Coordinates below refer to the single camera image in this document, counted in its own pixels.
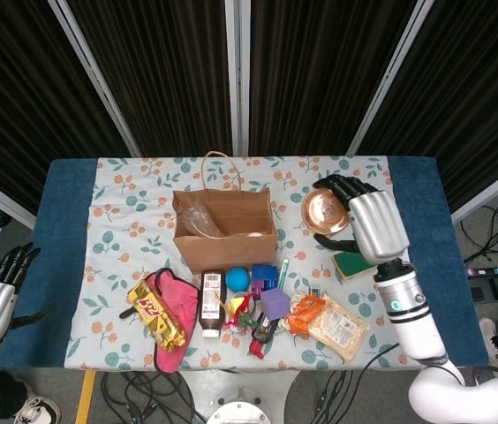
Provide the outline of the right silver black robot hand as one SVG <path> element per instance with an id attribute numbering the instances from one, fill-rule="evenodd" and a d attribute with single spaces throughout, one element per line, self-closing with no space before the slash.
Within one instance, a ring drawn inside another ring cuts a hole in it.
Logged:
<path id="1" fill-rule="evenodd" d="M 355 177 L 332 174 L 313 183 L 328 189 L 347 212 L 357 249 L 375 266 L 398 261 L 410 240 L 394 197 Z"/>

